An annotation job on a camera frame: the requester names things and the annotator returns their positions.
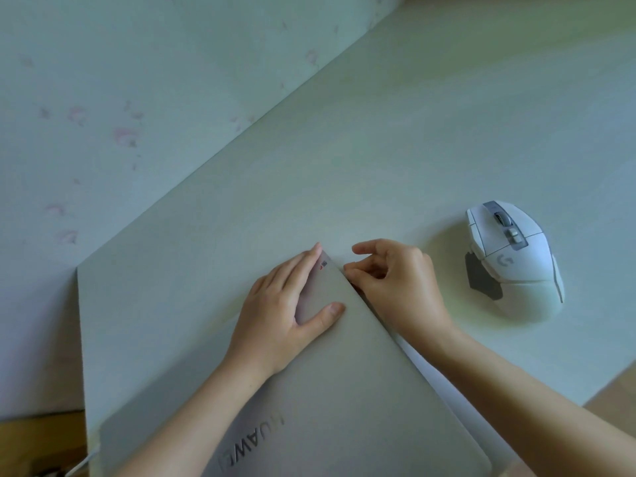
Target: laptop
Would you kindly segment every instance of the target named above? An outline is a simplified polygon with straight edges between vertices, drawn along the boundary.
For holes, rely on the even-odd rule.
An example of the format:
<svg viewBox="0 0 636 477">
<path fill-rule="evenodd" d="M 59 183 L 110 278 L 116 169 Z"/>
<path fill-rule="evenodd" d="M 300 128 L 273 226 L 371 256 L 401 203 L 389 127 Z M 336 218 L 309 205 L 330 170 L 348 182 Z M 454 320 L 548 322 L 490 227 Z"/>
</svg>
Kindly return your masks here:
<svg viewBox="0 0 636 477">
<path fill-rule="evenodd" d="M 203 475 L 490 475 L 484 452 L 323 252 L 300 295 L 296 319 L 302 324 L 332 301 L 346 304 L 343 317 L 255 393 Z M 105 421 L 105 475 L 217 367 L 236 320 Z"/>
</svg>

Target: hand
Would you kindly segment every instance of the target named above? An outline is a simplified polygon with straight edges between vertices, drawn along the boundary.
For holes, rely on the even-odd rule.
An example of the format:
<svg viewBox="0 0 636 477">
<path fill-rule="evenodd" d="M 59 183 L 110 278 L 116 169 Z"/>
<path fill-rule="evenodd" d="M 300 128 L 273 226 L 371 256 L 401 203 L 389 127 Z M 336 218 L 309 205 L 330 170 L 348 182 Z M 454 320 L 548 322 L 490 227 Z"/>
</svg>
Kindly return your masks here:
<svg viewBox="0 0 636 477">
<path fill-rule="evenodd" d="M 316 243 L 256 280 L 243 303 L 226 361 L 248 365 L 265 381 L 338 320 L 345 310 L 342 303 L 328 304 L 302 326 L 294 318 L 298 296 L 321 253 Z"/>
<path fill-rule="evenodd" d="M 389 239 L 361 242 L 352 249 L 370 256 L 345 264 L 347 279 L 362 290 L 378 316 L 418 351 L 434 351 L 454 324 L 428 254 Z"/>
</svg>

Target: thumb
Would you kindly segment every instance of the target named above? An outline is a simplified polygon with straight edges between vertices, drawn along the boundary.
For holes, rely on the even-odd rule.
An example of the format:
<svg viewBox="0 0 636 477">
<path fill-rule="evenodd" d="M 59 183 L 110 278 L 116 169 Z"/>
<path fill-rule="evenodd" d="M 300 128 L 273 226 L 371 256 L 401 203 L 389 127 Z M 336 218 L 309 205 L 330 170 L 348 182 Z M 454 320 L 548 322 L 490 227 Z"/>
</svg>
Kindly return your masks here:
<svg viewBox="0 0 636 477">
<path fill-rule="evenodd" d="M 345 312 L 345 305 L 342 303 L 330 303 L 317 312 L 311 320 L 306 321 L 297 328 L 301 347 L 305 348 L 322 333 L 324 333 L 338 318 Z"/>
<path fill-rule="evenodd" d="M 376 278 L 362 270 L 347 270 L 345 271 L 345 276 L 349 282 L 360 288 L 364 294 L 366 294 L 371 288 L 371 285 L 377 281 Z"/>
</svg>

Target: fingernail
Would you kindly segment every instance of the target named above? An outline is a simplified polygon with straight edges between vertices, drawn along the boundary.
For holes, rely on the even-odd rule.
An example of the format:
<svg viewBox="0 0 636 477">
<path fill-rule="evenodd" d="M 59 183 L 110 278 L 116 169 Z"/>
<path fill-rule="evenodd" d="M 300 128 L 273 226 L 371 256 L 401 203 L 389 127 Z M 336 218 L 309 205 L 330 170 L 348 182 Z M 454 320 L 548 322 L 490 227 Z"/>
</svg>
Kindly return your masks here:
<svg viewBox="0 0 636 477">
<path fill-rule="evenodd" d="M 342 303 L 332 303 L 329 305 L 329 311 L 332 315 L 339 315 L 345 310 L 345 305 Z"/>
</svg>

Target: huawei logo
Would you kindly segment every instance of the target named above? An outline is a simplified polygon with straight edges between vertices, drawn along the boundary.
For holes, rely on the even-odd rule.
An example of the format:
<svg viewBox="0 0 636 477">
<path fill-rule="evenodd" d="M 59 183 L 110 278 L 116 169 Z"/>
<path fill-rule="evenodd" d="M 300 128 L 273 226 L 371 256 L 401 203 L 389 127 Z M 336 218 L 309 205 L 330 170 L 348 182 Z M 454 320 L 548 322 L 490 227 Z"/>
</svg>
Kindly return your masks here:
<svg viewBox="0 0 636 477">
<path fill-rule="evenodd" d="M 278 430 L 282 425 L 285 425 L 285 420 L 282 418 L 282 415 L 279 412 L 274 412 L 270 415 L 269 420 L 254 427 L 254 432 L 248 433 L 240 442 L 235 443 L 234 449 L 227 449 L 219 456 L 221 472 L 225 472 L 227 469 L 238 464 L 239 459 L 247 457 L 258 447 L 259 443 L 262 444 L 263 441 L 265 441 L 266 436 L 271 435 L 272 432 Z"/>
</svg>

